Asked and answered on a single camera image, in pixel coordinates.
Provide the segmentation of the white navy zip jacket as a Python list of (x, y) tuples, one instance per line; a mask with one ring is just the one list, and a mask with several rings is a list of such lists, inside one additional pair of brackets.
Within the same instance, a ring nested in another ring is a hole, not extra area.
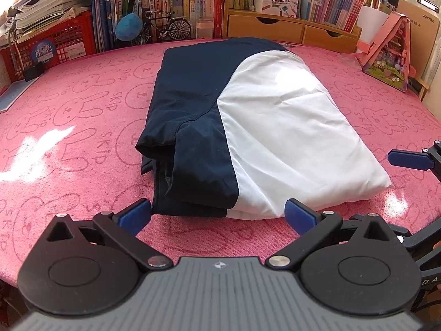
[(166, 50), (136, 148), (162, 215), (274, 219), (291, 198), (321, 210), (391, 184), (303, 60), (258, 38)]

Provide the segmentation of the pink triangular toy house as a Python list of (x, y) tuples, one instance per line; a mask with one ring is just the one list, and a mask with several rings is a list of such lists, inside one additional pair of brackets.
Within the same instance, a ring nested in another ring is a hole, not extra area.
[(410, 64), (410, 44), (410, 19), (392, 12), (370, 42), (357, 42), (357, 61), (364, 74), (404, 93), (416, 74)]

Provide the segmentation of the pink desk mat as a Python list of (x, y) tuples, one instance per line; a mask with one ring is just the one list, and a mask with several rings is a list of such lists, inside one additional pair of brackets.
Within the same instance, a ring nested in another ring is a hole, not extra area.
[[(136, 141), (164, 51), (183, 43), (119, 49), (46, 71), (1, 114), (1, 280), (16, 284), (24, 258), (57, 213), (74, 220), (152, 199)], [(392, 148), (420, 151), (440, 140), (440, 122), (412, 91), (371, 79), (350, 55), (288, 47), (328, 89), (375, 154), (392, 187), (370, 201), (332, 207), (344, 218), (378, 212), (416, 232), (440, 217), (430, 172), (390, 166)], [(170, 258), (259, 255), (297, 237), (282, 219), (240, 221), (155, 216), (138, 237)]]

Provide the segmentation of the cardboard box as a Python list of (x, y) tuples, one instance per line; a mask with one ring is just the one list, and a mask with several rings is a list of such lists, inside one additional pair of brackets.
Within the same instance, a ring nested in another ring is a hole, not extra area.
[(421, 79), (432, 55), (440, 20), (432, 10), (405, 0), (398, 0), (397, 11), (410, 19), (410, 63), (416, 70), (417, 79)]

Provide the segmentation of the white paper cup holder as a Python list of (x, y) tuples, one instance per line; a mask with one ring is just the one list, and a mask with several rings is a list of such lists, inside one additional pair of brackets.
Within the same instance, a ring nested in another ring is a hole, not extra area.
[(357, 26), (362, 29), (359, 40), (370, 43), (388, 16), (388, 14), (380, 10), (362, 6), (357, 19)]

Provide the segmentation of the light blue notebook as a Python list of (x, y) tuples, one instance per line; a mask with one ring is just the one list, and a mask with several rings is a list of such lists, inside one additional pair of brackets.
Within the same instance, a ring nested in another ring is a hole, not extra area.
[(14, 104), (17, 99), (19, 99), (22, 94), (37, 81), (38, 78), (32, 79), (30, 81), (20, 80), (12, 83), (6, 90), (1, 94), (0, 97), (0, 113), (3, 114), (9, 110), (9, 108)]

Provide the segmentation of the small black box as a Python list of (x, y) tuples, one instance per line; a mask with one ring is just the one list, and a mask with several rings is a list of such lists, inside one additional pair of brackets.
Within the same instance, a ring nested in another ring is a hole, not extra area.
[(25, 81), (31, 81), (43, 75), (44, 72), (45, 65), (43, 62), (39, 62), (33, 66), (24, 69), (22, 73)]

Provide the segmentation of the red plastic crate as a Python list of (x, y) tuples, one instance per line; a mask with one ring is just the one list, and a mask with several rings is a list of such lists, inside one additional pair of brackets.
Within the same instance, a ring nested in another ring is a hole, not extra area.
[(43, 63), (46, 69), (96, 53), (92, 14), (86, 11), (53, 25), (23, 42), (1, 48), (4, 68), (11, 81), (24, 78), (23, 71)]

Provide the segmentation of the large blue plush toy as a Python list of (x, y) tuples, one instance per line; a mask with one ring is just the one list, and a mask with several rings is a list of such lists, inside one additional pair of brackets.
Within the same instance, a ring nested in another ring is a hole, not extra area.
[(115, 35), (118, 40), (128, 42), (134, 40), (143, 28), (143, 22), (141, 18), (130, 13), (125, 15), (117, 24)]

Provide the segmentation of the wooden drawer shelf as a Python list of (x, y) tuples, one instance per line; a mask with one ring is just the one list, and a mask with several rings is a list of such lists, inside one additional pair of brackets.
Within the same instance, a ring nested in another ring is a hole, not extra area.
[(338, 53), (355, 52), (362, 31), (358, 26), (346, 32), (333, 26), (302, 19), (230, 9), (229, 0), (223, 0), (221, 5), (214, 9), (214, 21), (217, 23), (214, 34), (222, 38), (262, 38)]

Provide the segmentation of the miniature black bicycle model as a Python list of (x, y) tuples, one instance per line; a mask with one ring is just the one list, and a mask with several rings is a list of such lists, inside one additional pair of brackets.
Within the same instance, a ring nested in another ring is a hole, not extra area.
[(162, 10), (142, 9), (143, 26), (135, 38), (135, 45), (144, 45), (153, 41), (156, 36), (159, 40), (186, 40), (191, 36), (191, 24), (185, 17), (176, 17), (175, 12)]

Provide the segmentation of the white colourful card box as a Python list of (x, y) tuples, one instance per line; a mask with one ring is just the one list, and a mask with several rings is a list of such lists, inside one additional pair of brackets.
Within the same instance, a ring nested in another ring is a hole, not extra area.
[(259, 14), (296, 18), (299, 0), (254, 0)]

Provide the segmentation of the clear plastic jar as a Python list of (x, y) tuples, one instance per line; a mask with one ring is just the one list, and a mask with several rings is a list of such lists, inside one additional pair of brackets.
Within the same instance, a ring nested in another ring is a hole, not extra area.
[(200, 18), (195, 23), (196, 38), (212, 39), (214, 36), (214, 20), (212, 18)]

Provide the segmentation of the row of blue thin books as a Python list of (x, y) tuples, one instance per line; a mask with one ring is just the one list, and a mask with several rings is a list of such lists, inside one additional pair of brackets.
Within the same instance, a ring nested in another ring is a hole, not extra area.
[(98, 52), (120, 47), (124, 42), (118, 40), (115, 30), (118, 22), (127, 14), (134, 12), (136, 0), (90, 0), (93, 22), (93, 37)]

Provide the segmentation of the stack of paper booklets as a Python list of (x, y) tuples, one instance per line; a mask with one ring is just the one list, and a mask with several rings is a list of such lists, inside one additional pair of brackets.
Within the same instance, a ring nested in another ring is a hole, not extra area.
[(91, 0), (19, 0), (1, 17), (1, 46), (24, 42), (90, 7)]

